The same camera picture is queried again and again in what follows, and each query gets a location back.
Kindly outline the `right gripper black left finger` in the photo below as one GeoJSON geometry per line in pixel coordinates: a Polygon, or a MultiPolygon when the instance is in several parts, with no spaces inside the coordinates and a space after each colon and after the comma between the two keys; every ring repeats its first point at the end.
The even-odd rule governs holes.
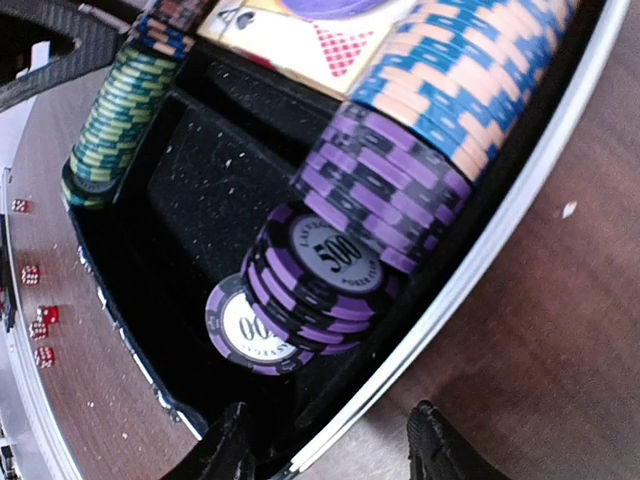
{"type": "Polygon", "coordinates": [[[248,405],[228,406],[195,447],[164,480],[250,480],[256,460],[250,443],[248,405]]]}

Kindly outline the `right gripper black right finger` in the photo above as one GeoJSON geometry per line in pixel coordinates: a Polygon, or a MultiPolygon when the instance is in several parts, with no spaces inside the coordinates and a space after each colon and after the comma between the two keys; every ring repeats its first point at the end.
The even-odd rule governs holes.
{"type": "Polygon", "coordinates": [[[411,480],[509,480],[428,400],[411,410],[406,429],[411,480]]]}

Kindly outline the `purple black chip stack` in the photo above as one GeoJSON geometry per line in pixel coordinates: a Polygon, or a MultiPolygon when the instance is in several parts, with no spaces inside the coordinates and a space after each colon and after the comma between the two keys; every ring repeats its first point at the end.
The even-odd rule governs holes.
{"type": "Polygon", "coordinates": [[[479,171],[439,125],[411,132],[346,102],[267,217],[240,271],[206,304],[210,340],[227,360],[282,375],[359,346],[405,280],[435,250],[479,171]]]}

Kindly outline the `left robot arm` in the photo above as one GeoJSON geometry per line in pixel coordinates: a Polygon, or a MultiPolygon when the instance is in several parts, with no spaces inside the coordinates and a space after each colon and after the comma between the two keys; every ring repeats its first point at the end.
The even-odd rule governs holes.
{"type": "Polygon", "coordinates": [[[144,1],[1,1],[1,110],[110,65],[144,1]]]}

